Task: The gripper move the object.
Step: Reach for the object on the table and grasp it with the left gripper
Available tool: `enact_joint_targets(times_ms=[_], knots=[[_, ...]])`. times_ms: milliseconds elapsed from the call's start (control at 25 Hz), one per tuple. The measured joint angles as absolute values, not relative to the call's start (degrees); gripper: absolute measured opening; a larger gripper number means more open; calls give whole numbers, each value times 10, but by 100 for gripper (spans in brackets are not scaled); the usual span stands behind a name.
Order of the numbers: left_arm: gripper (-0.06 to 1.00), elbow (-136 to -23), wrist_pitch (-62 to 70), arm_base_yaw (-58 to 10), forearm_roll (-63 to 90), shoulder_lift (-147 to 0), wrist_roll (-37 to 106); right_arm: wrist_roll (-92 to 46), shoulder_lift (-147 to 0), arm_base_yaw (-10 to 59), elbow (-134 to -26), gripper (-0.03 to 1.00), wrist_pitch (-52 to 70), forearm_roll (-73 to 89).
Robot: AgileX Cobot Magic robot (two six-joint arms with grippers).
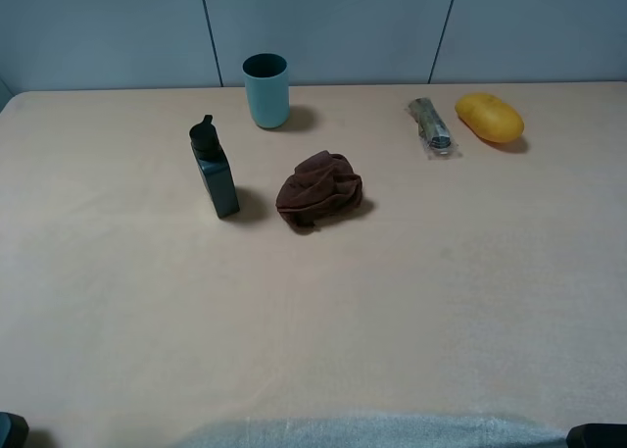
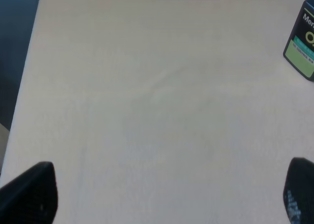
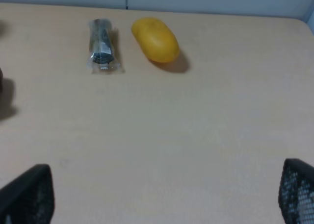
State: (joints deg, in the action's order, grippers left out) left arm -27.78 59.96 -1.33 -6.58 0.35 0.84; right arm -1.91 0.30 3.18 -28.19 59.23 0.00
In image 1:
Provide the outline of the grey robot base front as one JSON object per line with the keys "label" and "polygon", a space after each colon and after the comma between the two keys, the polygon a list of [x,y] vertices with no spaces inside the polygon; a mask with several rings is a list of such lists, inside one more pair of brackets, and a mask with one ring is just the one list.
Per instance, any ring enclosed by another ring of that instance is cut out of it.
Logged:
{"label": "grey robot base front", "polygon": [[174,447],[565,447],[563,431],[494,416],[368,414],[209,423]]}

